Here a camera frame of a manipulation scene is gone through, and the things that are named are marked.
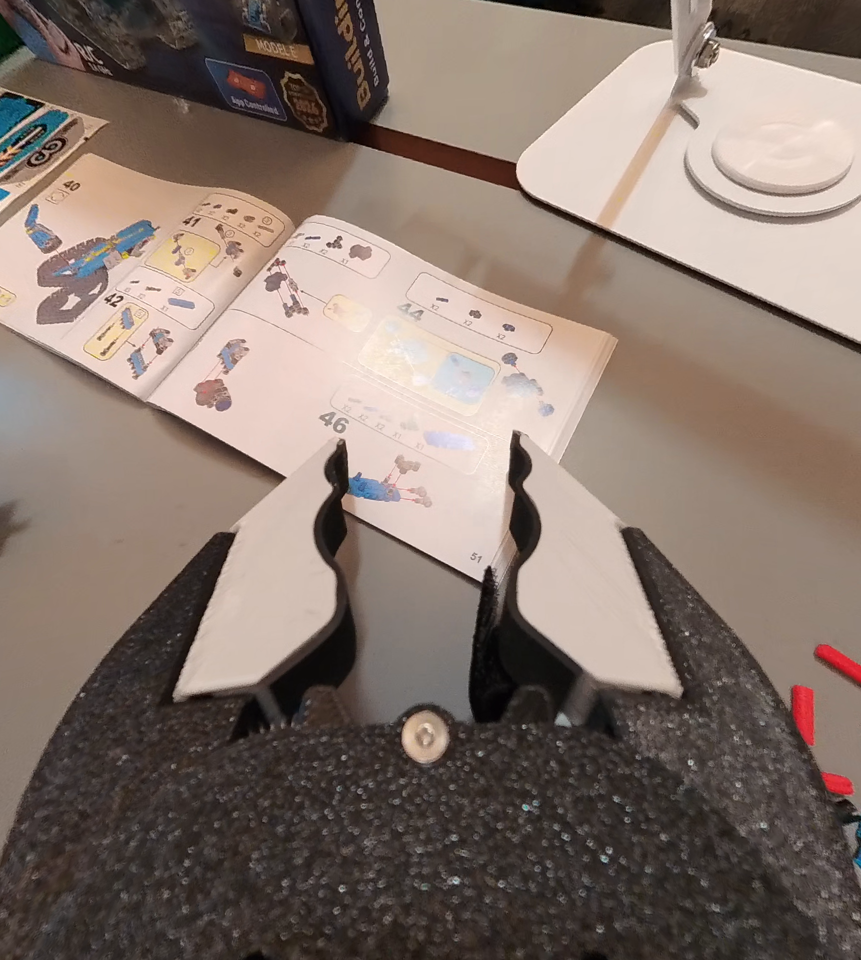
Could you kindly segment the grey desk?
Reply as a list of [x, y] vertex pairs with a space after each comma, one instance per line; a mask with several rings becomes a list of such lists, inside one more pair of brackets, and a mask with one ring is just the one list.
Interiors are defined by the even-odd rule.
[[[640, 526], [861, 804], [861, 353], [530, 203], [515, 164], [662, 31], [485, 2], [378, 2], [390, 96], [361, 146], [13, 54], [0, 87], [109, 124], [95, 155], [325, 213], [618, 341], [566, 470]], [[277, 477], [0, 326], [0, 854], [113, 643]]]

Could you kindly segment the white book stand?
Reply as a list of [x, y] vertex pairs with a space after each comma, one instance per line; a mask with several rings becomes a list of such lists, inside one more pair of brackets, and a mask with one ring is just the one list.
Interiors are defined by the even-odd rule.
[[710, 2], [530, 144], [521, 189], [861, 347], [861, 84], [722, 49]]

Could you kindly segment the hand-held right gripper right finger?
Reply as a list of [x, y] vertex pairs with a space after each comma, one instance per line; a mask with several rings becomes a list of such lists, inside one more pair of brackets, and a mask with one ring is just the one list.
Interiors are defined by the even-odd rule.
[[509, 453], [515, 553], [496, 619], [504, 669], [519, 684], [543, 672], [559, 691], [572, 677], [681, 694], [627, 524], [527, 434], [514, 432]]

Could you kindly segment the blue sticker sheet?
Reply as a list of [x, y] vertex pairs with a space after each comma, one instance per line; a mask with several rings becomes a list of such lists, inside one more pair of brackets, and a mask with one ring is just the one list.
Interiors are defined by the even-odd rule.
[[99, 117], [0, 88], [0, 214], [106, 125]]

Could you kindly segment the instruction booklet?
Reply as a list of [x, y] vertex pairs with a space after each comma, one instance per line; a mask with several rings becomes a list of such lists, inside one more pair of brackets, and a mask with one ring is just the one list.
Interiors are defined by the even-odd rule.
[[0, 323], [481, 581], [511, 435], [559, 461], [616, 347], [352, 223], [86, 154], [0, 225]]

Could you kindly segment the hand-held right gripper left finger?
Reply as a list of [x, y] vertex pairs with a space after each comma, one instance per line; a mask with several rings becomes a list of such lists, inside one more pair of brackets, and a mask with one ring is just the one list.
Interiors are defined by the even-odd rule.
[[338, 686], [357, 635], [337, 554], [348, 452], [327, 441], [232, 526], [232, 541], [174, 685], [174, 701]]

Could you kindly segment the dark blue toy box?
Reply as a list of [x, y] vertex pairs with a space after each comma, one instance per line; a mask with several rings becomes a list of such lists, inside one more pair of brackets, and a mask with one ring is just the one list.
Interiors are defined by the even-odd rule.
[[329, 139], [389, 100], [372, 1], [0, 1], [40, 59]]

